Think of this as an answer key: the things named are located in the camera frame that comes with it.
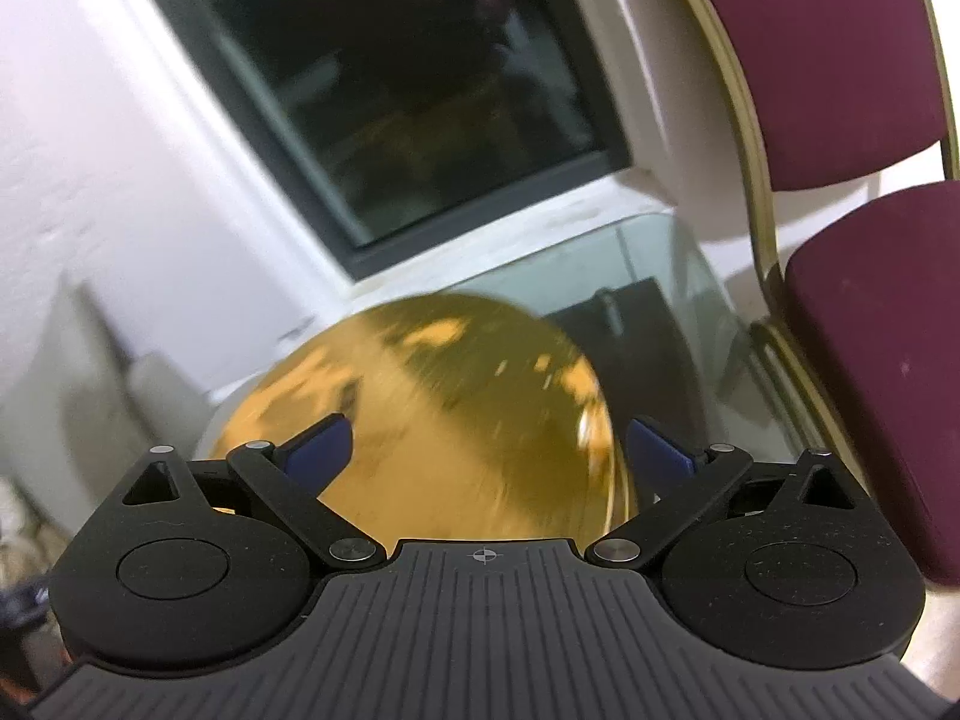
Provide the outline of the dark framed window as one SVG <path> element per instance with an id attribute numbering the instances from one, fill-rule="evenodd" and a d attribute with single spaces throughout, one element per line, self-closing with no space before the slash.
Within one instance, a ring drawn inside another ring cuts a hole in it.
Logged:
<path id="1" fill-rule="evenodd" d="M 155 4 L 350 277 L 630 164 L 576 0 Z"/>

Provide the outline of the small grey cushion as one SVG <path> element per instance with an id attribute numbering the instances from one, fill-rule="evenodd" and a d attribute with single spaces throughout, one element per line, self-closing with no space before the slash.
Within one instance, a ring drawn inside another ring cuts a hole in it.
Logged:
<path id="1" fill-rule="evenodd" d="M 213 405 L 161 353 L 149 353 L 128 366 L 125 387 L 140 418 L 160 444 L 169 444 L 184 458 L 200 458 Z"/>

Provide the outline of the large grey cushion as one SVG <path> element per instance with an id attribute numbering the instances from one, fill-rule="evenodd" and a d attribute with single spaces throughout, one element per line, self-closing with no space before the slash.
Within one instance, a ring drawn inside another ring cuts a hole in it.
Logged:
<path id="1" fill-rule="evenodd" d="M 75 535 L 149 444 L 96 307 L 60 281 L 34 358 L 2 400 L 3 468 Z"/>

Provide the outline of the gold round box lid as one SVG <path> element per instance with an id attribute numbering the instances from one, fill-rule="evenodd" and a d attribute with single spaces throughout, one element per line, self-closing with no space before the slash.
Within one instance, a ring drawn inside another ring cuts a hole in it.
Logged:
<path id="1" fill-rule="evenodd" d="M 550 320 L 436 293 L 376 305 L 241 388 L 202 450 L 281 444 L 342 413 L 347 468 L 320 499 L 392 550 L 402 539 L 569 538 L 636 514 L 601 381 Z"/>

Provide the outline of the maroon chair with gold frame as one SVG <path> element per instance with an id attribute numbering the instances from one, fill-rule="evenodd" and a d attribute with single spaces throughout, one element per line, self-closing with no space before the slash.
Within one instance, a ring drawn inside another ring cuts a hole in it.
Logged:
<path id="1" fill-rule="evenodd" d="M 958 580 L 958 137 L 931 0 L 685 0 L 726 91 L 758 286 L 752 328 L 919 569 Z M 791 255 L 781 193 L 926 149 L 942 179 L 869 200 Z"/>

